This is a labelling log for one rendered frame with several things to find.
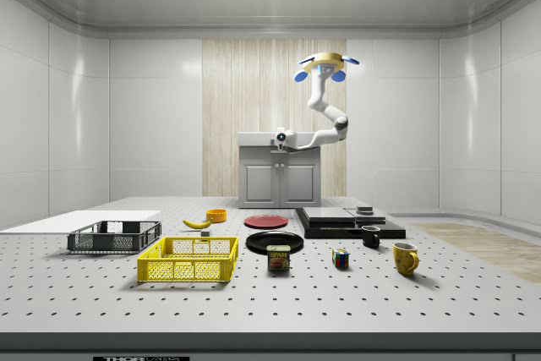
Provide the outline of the white cabinet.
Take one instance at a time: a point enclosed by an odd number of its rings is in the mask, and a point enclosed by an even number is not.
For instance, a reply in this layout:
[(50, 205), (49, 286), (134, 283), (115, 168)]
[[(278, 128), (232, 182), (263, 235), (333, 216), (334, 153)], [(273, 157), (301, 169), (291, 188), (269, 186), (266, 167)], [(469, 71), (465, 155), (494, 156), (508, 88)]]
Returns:
[(241, 208), (321, 205), (320, 149), (288, 154), (270, 146), (239, 148)]

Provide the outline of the black stove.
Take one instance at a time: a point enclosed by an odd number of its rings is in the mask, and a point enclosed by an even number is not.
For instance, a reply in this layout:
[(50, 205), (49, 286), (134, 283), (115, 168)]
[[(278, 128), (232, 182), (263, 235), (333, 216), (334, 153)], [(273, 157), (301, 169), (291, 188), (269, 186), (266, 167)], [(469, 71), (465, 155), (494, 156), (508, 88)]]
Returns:
[(362, 226), (380, 228), (381, 238), (405, 238), (406, 230), (385, 219), (371, 206), (354, 208), (304, 207), (296, 213), (304, 227), (305, 238), (361, 238)]

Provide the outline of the red plate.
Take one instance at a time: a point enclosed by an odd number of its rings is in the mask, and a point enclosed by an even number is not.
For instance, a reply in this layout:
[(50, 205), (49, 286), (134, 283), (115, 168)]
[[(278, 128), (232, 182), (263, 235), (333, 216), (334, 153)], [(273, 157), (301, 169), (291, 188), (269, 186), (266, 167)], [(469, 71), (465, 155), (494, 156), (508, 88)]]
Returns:
[(247, 217), (244, 225), (255, 229), (277, 229), (285, 227), (288, 219), (278, 215), (255, 215)]

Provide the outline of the flat-sided can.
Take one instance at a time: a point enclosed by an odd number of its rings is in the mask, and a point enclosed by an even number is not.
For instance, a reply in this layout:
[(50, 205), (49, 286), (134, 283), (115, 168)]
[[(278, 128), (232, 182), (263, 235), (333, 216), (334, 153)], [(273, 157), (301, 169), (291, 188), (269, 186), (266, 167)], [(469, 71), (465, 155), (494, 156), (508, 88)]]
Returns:
[(266, 246), (268, 270), (289, 271), (291, 268), (290, 253), (291, 246), (275, 244)]

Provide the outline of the yellow basket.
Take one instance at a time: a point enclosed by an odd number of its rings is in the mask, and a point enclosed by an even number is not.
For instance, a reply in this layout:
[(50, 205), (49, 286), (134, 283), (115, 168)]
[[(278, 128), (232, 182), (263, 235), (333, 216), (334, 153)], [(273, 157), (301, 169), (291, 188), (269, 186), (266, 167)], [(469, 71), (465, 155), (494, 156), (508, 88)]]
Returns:
[(140, 282), (228, 282), (237, 237), (164, 237), (137, 258)]

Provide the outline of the white drawer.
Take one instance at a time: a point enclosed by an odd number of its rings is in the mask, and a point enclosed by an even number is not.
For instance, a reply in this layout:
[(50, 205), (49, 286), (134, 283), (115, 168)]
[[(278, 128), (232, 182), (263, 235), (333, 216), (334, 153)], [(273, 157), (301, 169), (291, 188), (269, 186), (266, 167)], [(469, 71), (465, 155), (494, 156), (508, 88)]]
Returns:
[[(308, 144), (314, 132), (297, 132), (298, 145)], [(276, 147), (275, 132), (238, 132), (239, 146), (274, 146)]]

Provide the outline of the dark grey basket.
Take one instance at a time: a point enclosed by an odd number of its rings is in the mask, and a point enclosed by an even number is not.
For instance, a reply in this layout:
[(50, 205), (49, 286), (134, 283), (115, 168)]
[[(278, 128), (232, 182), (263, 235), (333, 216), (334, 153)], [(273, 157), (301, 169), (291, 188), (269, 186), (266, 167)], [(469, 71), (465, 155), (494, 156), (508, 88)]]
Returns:
[(161, 223), (100, 221), (68, 235), (68, 250), (82, 253), (138, 253), (161, 236)]

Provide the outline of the yellow mug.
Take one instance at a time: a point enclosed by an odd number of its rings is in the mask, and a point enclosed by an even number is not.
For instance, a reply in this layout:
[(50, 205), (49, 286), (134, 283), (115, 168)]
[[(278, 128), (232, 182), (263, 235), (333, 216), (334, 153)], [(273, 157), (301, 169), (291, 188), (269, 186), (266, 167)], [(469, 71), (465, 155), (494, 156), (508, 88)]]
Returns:
[(419, 265), (418, 248), (410, 243), (396, 242), (392, 250), (397, 271), (411, 276)]

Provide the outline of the black plate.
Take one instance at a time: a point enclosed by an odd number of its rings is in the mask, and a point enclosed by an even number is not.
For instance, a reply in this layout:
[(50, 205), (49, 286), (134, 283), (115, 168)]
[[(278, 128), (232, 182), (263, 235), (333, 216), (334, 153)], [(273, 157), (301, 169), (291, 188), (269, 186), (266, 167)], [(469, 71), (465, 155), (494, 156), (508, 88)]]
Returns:
[(291, 232), (257, 232), (246, 238), (246, 246), (257, 254), (266, 254), (268, 245), (288, 245), (291, 253), (296, 253), (303, 248), (303, 239)]

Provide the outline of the black mug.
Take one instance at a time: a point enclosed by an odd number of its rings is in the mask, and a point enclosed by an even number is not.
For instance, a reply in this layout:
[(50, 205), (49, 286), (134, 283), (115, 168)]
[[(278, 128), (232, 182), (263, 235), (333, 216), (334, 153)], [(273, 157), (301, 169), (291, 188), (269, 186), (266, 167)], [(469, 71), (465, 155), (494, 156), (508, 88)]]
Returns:
[(380, 228), (377, 226), (362, 226), (363, 245), (371, 249), (380, 246)]

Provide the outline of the white board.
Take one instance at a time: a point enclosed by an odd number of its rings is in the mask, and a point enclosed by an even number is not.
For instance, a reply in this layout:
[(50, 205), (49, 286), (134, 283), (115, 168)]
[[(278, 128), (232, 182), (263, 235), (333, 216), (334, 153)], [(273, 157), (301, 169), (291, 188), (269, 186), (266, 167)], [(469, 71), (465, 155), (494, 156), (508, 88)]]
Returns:
[(0, 233), (66, 234), (99, 221), (144, 221), (159, 213), (160, 211), (72, 211), (11, 227)]

